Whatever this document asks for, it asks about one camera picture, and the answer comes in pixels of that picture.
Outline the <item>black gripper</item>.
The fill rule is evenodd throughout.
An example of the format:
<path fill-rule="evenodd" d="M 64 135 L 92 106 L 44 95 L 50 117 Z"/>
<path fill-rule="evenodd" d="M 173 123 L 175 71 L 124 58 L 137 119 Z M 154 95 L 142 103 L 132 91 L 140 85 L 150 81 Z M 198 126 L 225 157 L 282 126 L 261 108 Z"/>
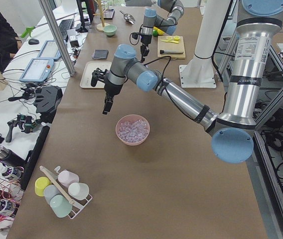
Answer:
<path fill-rule="evenodd" d="M 122 85 L 114 85 L 112 83 L 104 85 L 104 90 L 106 92 L 103 109 L 104 115 L 107 115 L 108 112 L 111 111 L 114 102 L 114 96 L 118 95 L 121 92 L 121 89 Z"/>
<path fill-rule="evenodd" d="M 149 53 L 149 47 L 148 45 L 151 44 L 152 35 L 151 34 L 141 34 L 141 43 L 140 46 L 141 49 L 141 62 L 144 62 L 146 56 L 148 56 Z"/>

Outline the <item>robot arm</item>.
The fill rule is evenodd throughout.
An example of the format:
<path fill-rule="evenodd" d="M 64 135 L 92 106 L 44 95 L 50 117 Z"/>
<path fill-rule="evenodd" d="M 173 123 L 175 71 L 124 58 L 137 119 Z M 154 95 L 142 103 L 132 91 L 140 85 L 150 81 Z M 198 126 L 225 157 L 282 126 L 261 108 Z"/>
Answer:
<path fill-rule="evenodd" d="M 141 62 L 149 53 L 148 45 L 151 44 L 153 28 L 157 27 L 168 35 L 173 35 L 179 19 L 184 15 L 184 6 L 180 0 L 158 0 L 157 5 L 168 11 L 167 18 L 156 13 L 155 9 L 146 8 L 143 24 L 141 26 Z"/>
<path fill-rule="evenodd" d="M 201 124 L 211 135 L 214 154 L 228 163 L 247 160 L 253 152 L 256 127 L 254 106 L 273 36 L 283 24 L 283 0 L 242 0 L 239 2 L 236 31 L 239 43 L 227 98 L 221 113 L 181 89 L 171 80 L 148 69 L 127 44 L 117 47 L 110 69 L 104 76 L 106 92 L 103 114 L 112 107 L 126 80 L 145 92 L 155 90 L 171 101 L 184 115 Z"/>

